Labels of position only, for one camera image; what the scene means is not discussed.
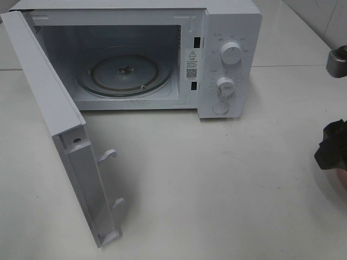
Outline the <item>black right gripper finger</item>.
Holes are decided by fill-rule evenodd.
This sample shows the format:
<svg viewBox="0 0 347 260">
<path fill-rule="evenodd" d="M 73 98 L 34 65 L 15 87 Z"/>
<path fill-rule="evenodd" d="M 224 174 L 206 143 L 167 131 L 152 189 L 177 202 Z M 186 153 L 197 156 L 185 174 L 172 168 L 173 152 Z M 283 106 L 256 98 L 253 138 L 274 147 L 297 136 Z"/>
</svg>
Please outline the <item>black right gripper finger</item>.
<svg viewBox="0 0 347 260">
<path fill-rule="evenodd" d="M 322 170 L 346 171 L 346 145 L 341 142 L 322 141 L 314 158 Z"/>
</svg>

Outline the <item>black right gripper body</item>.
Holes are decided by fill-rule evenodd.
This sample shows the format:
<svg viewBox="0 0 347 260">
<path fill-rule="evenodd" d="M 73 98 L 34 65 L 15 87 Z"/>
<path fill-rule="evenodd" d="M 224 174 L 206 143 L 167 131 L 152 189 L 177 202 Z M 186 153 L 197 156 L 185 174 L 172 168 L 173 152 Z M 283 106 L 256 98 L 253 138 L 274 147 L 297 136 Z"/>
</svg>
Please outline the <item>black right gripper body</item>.
<svg viewBox="0 0 347 260">
<path fill-rule="evenodd" d="M 325 152 L 346 152 L 346 121 L 331 122 L 323 129 L 322 149 Z"/>
</svg>

